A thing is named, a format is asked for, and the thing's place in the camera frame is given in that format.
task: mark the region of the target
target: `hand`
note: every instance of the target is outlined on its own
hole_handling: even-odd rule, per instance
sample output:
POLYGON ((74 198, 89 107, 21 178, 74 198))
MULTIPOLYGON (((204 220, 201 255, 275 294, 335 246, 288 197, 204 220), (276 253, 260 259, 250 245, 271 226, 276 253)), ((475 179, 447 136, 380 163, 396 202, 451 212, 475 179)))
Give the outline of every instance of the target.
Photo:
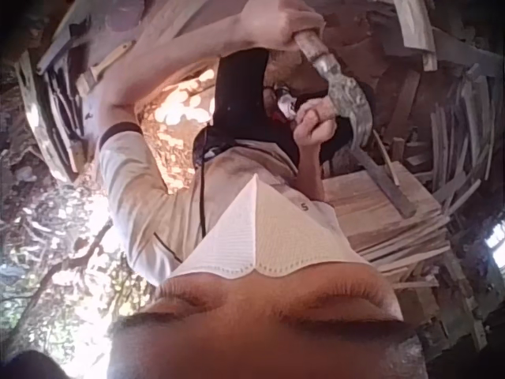
POLYGON ((293 137, 299 148, 320 148, 337 130, 335 109, 328 97, 312 99, 297 112, 293 137))
POLYGON ((323 17, 302 0, 249 0, 241 23, 254 46, 283 51, 299 50, 297 32, 324 27, 323 17))

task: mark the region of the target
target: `face mask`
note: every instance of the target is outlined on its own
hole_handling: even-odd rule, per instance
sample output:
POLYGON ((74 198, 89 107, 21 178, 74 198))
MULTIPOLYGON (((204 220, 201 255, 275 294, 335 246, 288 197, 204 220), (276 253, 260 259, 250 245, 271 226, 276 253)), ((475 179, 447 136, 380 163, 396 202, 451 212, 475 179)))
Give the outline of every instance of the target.
POLYGON ((292 194, 291 201, 255 175, 170 277, 206 272, 238 279, 254 270, 282 277, 321 263, 368 264, 351 249, 330 205, 292 194))

